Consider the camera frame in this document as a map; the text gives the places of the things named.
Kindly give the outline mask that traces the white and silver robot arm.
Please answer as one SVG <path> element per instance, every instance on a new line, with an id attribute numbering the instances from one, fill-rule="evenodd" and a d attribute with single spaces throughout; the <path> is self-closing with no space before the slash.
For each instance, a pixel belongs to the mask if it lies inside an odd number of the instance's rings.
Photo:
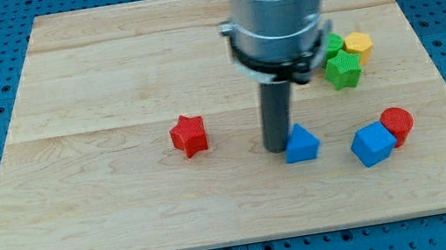
<path id="1" fill-rule="evenodd" d="M 325 59 L 332 22 L 322 0 L 229 0 L 221 34 L 239 72 L 263 84 L 307 84 Z"/>

